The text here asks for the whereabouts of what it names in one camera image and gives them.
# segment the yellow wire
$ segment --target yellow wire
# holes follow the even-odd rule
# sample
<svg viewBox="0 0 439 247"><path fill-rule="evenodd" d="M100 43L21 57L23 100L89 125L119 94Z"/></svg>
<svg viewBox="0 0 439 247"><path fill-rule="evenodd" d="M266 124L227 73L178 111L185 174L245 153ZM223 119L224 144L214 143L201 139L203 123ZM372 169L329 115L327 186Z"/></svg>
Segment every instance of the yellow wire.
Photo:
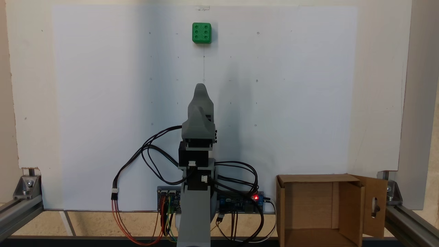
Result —
<svg viewBox="0 0 439 247"><path fill-rule="evenodd" d="M219 225L219 223L216 224L212 229L210 229L210 232L212 232L215 228L217 228L218 225Z"/></svg>
<svg viewBox="0 0 439 247"><path fill-rule="evenodd" d="M174 240L174 241L171 241L171 242L174 242L174 243L176 243L177 242L177 240L175 239L175 237L174 237L174 234L172 233L172 230L171 230L171 224L169 223L169 211L171 210L171 197L169 198L169 204L168 204L168 220L167 220L167 224L169 225L169 233L171 234L171 236L172 236L172 239Z"/></svg>

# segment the orange wire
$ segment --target orange wire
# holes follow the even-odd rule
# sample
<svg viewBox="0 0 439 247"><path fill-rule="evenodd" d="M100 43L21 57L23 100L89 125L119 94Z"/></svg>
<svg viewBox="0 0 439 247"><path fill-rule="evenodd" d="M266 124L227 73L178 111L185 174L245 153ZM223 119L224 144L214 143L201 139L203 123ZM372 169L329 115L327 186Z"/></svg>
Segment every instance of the orange wire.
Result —
<svg viewBox="0 0 439 247"><path fill-rule="evenodd" d="M152 243L141 243L141 242L137 241L136 239L134 239L134 237L133 237L131 234L129 234L129 232L128 232L128 230L127 230L126 228L125 228L126 231L123 229L123 227L122 227L123 222L121 222L122 218L120 218L119 209L118 209L118 207L117 207L116 202L114 202L114 208L115 208L115 210L116 210L116 217L114 216L114 213L113 213L113 217L115 218L115 220L116 220L116 218L117 218L116 223L118 224L118 226L119 226L119 228L122 230L122 232L125 234L125 236L126 236L128 239L130 239L132 242L134 242L134 243L136 243L136 244L139 244L139 245L142 245L142 246L149 246L149 245L153 245L153 244L157 243L157 242L161 239L161 235L159 235L158 239L156 239L156 240L155 240L154 242L152 242Z"/></svg>
<svg viewBox="0 0 439 247"><path fill-rule="evenodd" d="M156 244L156 243L162 238L162 236L163 236L163 226L164 226L163 223L162 223L162 231L160 232L158 238L157 238L154 242L152 242L152 243L141 243L141 242L137 241L136 239L134 239L134 237L130 234L130 232L128 231L128 229L126 229L125 225L123 224L123 222L122 222L122 217L120 216L120 213L119 213L119 207L118 207L116 201L113 201L113 200L112 200L112 204L111 204L111 206L112 206L113 218L114 218L114 220L116 221L116 224L117 224L118 227L121 229L121 231L123 232L123 234L124 234L129 240L131 240L132 242L134 242L134 243L136 243L136 244L139 244L139 245L141 245L141 246L150 246L150 245ZM158 213L157 213L157 218L156 218L156 220L155 220L154 233L152 234L152 237L154 237L155 230L156 230L156 228L157 228L157 220L158 220Z"/></svg>

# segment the white board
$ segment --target white board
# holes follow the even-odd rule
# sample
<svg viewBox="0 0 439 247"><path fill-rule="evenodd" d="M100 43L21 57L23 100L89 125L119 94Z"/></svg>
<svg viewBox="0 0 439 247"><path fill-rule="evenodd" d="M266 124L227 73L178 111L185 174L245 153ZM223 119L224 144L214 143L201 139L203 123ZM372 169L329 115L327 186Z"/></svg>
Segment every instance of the white board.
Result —
<svg viewBox="0 0 439 247"><path fill-rule="evenodd" d="M385 5L376 11L376 19L384 18L390 9L403 17L388 20L386 25L365 21L371 6L369 2L358 6L210 6L198 11L194 6L55 5L50 25L40 22L50 27L54 37L53 45L48 42L47 46L53 47L56 77L48 81L56 91L33 105L27 101L15 104L20 166L38 166L46 174L47 208L109 210L109 190L119 168L148 137L185 121L195 84L204 79L215 104L218 129L212 156L254 165L261 190L270 197L277 174L373 176L379 170L395 170L399 150L395 133L400 132L402 105L384 116L374 109L403 102L411 3ZM12 4L9 11L24 14L20 4ZM21 20L10 19L8 25L24 29ZM192 22L212 23L212 44L192 43ZM391 37L370 37L383 30L391 32ZM31 31L12 32L10 43L21 40L22 33L36 36ZM393 51L365 52L393 47L394 40L401 41ZM40 40L37 43L46 49ZM25 69L31 66L18 66L26 56L12 45L11 70L13 74L21 70L17 77L22 80L32 74ZM375 68L370 64L377 57L396 61ZM384 77L370 81L379 76L374 69ZM26 94L19 81L13 76L14 99ZM34 89L40 97L45 95L39 87ZM59 135L53 128L48 143L59 143L59 152L53 155L59 157L60 165L39 162L35 152L26 150L32 145L42 151L45 147L24 143L26 137L19 134L21 128L38 136L38 125L23 123L21 116L32 114L31 108L42 111L43 102L53 101L57 111L45 121L59 124ZM385 124L374 124L378 115ZM372 124L365 125L362 118ZM42 121L31 119L32 123ZM365 129L370 132L366 137ZM179 135L178 131L168 134L157 145L177 158ZM377 143L387 144L387 152L370 156L377 153ZM33 157L38 163L29 165ZM168 180L180 178L171 164L159 157L157 162ZM232 170L220 172L251 178ZM158 185L164 184L141 160L136 161L120 178L121 209L154 210L150 198Z"/></svg>

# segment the green die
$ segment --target green die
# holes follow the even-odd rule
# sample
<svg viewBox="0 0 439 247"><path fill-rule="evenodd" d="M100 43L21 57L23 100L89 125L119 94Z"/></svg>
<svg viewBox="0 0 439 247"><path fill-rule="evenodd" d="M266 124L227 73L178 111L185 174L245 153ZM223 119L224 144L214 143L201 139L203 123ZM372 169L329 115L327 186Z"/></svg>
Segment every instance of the green die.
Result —
<svg viewBox="0 0 439 247"><path fill-rule="evenodd" d="M196 44L210 44L212 42L212 25L210 23L192 23L192 41Z"/></svg>

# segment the circuit board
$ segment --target circuit board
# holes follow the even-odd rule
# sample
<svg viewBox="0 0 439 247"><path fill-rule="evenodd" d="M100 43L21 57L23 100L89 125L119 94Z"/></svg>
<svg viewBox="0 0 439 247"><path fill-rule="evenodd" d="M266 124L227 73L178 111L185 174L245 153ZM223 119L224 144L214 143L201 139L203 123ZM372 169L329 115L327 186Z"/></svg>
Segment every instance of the circuit board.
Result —
<svg viewBox="0 0 439 247"><path fill-rule="evenodd" d="M160 211L161 208L161 199L166 198L166 202L164 207L168 207L169 198L170 198L170 212L172 213L181 213L180 208L180 186L158 186L157 187L157 211ZM240 195L235 192L227 191L231 197L228 197L223 194L217 194L217 203L218 203L218 212L220 213L229 213L231 211L238 211L238 213L245 214L253 214L259 213L256 206L249 202L248 200L242 199ZM258 192L258 194L253 195L252 199L256 201L258 206L264 210L264 192Z"/></svg>
<svg viewBox="0 0 439 247"><path fill-rule="evenodd" d="M157 211L161 210L161 200L163 198L166 199L164 208L168 208L168 204L170 203L170 213L178 213L181 214L180 208L180 193L181 186L158 186L157 187Z"/></svg>
<svg viewBox="0 0 439 247"><path fill-rule="evenodd" d="M253 203L243 199L235 192L228 191L227 193L230 194L231 197L223 194L217 195L217 199L219 201L218 212L228 213L231 211L238 211L238 213L245 214L259 213L258 209ZM252 199L258 204L258 207L264 211L264 192L258 192L258 194L252 196Z"/></svg>

